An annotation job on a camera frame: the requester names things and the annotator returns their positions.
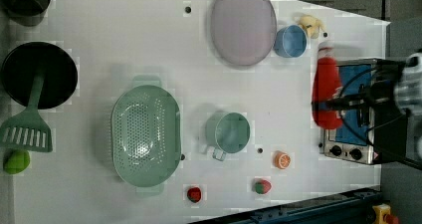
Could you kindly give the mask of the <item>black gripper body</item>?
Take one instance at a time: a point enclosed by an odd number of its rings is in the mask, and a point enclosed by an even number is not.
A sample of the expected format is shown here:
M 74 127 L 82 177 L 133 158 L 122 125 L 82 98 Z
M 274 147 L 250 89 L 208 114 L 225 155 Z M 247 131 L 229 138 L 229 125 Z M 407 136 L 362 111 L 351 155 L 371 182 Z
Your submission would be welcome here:
M 372 108 L 375 111 L 390 110 L 396 107 L 393 84 L 389 81 L 376 82 L 363 87 L 355 94 L 342 95 L 341 90 L 329 98 L 312 101 L 314 111 L 350 111 Z

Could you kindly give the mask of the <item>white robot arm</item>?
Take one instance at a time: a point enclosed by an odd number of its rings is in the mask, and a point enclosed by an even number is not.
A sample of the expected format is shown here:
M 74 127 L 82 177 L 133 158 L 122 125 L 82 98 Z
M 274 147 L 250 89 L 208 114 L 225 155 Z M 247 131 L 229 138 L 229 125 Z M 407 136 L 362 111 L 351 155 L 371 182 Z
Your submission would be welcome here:
M 402 113 L 421 114 L 421 51 L 404 62 L 397 82 L 381 80 L 352 95 L 334 94 L 312 102 L 316 111 L 374 110 L 396 107 Z

